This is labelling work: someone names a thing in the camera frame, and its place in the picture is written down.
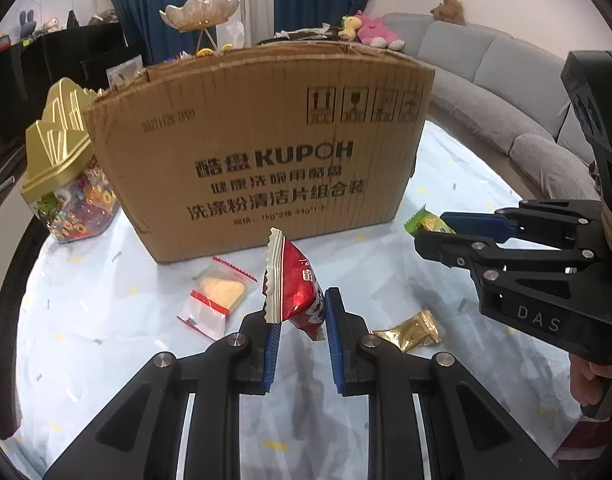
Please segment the person's right hand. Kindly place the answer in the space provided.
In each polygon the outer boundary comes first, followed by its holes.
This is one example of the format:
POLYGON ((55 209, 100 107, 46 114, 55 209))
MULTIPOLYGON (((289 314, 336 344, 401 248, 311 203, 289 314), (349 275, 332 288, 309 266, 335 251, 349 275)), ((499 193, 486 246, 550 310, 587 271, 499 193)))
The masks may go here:
POLYGON ((603 396, 601 378, 612 379, 612 365, 602 366, 570 354, 570 390, 572 397, 581 405, 598 404, 603 396))

